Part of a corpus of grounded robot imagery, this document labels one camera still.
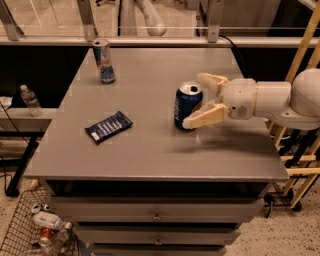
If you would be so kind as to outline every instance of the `water bottle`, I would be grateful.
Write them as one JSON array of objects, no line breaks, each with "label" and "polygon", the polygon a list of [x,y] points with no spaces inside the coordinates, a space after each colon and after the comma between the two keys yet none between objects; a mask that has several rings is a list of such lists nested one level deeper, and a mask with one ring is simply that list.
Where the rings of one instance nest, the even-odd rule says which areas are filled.
[{"label": "water bottle", "polygon": [[24,103],[27,105],[28,109],[31,112],[32,116],[41,116],[43,114],[43,110],[40,106],[40,103],[37,99],[36,94],[26,85],[21,85],[21,98],[23,99]]}]

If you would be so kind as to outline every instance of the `blue soda can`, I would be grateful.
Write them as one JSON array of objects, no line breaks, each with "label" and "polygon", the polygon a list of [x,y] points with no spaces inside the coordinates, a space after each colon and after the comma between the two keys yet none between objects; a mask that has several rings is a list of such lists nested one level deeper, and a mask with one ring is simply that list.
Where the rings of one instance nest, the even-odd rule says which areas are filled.
[{"label": "blue soda can", "polygon": [[184,82],[179,87],[174,106],[174,124],[176,127],[186,130],[182,126],[183,119],[201,108],[202,98],[202,90],[196,81]]},{"label": "blue soda can", "polygon": [[92,47],[97,67],[100,70],[101,82],[104,84],[113,83],[116,81],[116,77],[112,67],[110,44],[108,40],[97,38],[92,42]]}]

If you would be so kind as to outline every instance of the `soda can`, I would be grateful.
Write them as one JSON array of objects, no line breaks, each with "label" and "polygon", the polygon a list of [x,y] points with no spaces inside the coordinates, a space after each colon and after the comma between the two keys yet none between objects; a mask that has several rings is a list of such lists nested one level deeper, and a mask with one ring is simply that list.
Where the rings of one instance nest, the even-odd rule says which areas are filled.
[{"label": "soda can", "polygon": [[174,106],[174,124],[179,129],[186,130],[182,126],[183,119],[202,105],[203,93],[196,81],[184,82],[176,92]]},{"label": "soda can", "polygon": [[48,246],[54,235],[55,233],[52,229],[43,227],[39,239],[40,246]]},{"label": "soda can", "polygon": [[40,204],[35,203],[35,204],[33,204],[31,206],[31,213],[36,214],[36,213],[38,213],[40,211],[41,211],[41,205]]},{"label": "soda can", "polygon": [[97,67],[100,70],[101,82],[104,84],[113,83],[116,81],[116,77],[112,67],[109,41],[97,38],[92,42],[92,48]]}]

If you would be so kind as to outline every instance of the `candy bar wrapper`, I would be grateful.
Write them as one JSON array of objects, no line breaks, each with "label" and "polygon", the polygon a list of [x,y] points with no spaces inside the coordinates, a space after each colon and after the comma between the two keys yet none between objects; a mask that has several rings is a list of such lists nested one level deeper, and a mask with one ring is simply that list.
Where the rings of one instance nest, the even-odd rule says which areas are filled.
[{"label": "candy bar wrapper", "polygon": [[128,129],[132,122],[121,111],[112,115],[99,123],[85,128],[88,135],[98,145],[102,141],[110,138],[111,136]]}]

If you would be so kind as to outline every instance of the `drawer handle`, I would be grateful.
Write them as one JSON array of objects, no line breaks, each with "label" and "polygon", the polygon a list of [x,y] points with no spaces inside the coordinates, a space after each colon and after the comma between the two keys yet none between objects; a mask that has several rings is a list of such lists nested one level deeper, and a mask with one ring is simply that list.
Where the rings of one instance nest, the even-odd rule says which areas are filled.
[{"label": "drawer handle", "polygon": [[157,241],[154,243],[154,245],[162,245],[160,238],[157,238]]},{"label": "drawer handle", "polygon": [[158,212],[156,212],[156,214],[152,217],[152,221],[154,221],[154,222],[162,221],[162,218],[159,216]]}]

